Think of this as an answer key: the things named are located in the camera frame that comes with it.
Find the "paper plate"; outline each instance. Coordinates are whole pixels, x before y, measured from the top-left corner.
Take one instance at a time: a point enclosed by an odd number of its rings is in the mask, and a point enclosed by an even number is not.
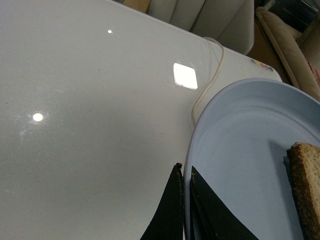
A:
[[[194,166],[259,240],[303,240],[284,164],[286,150],[295,142],[320,147],[317,100],[285,83],[261,78],[221,90],[201,114],[186,157],[187,231]]]

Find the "white chair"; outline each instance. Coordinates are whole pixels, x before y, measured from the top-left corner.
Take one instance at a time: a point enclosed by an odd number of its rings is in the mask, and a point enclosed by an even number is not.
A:
[[[254,44],[254,0],[152,0],[149,15],[247,54]]]

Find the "sticker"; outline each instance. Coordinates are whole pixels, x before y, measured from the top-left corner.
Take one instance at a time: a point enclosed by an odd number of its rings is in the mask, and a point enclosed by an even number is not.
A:
[[[257,60],[250,59],[250,62],[255,64],[255,65],[257,65],[258,67],[261,67],[261,68],[265,69],[265,70],[270,70],[271,72],[274,71],[274,69],[272,67],[270,67],[270,66],[268,66],[268,65],[266,65],[266,64],[264,64],[262,62],[259,62]]]

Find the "wire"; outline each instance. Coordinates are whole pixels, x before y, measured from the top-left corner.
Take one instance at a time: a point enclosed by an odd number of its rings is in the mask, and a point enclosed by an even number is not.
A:
[[[197,106],[199,105],[199,103],[201,102],[202,98],[204,97],[204,95],[206,94],[206,92],[208,91],[208,89],[211,87],[211,85],[214,83],[214,81],[217,79],[217,76],[220,72],[221,66],[224,62],[224,58],[225,58],[225,48],[224,46],[221,45],[220,42],[218,42],[217,40],[211,38],[211,37],[204,37],[204,39],[214,42],[216,44],[219,45],[219,47],[222,49],[222,55],[221,55],[221,59],[220,59],[220,63],[215,71],[215,74],[213,75],[211,81],[208,83],[208,85],[204,88],[204,90],[202,91],[202,93],[200,94],[199,98],[197,99],[197,101],[194,103],[193,107],[192,107],[192,111],[191,111],[191,116],[192,116],[192,120],[193,120],[193,124],[196,125],[197,123],[197,119],[196,119],[196,115],[195,115],[195,111]]]

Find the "bread slice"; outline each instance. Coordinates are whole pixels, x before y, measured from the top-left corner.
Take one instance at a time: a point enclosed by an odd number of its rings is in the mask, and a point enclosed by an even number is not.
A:
[[[304,238],[320,240],[320,148],[296,142],[286,152]]]

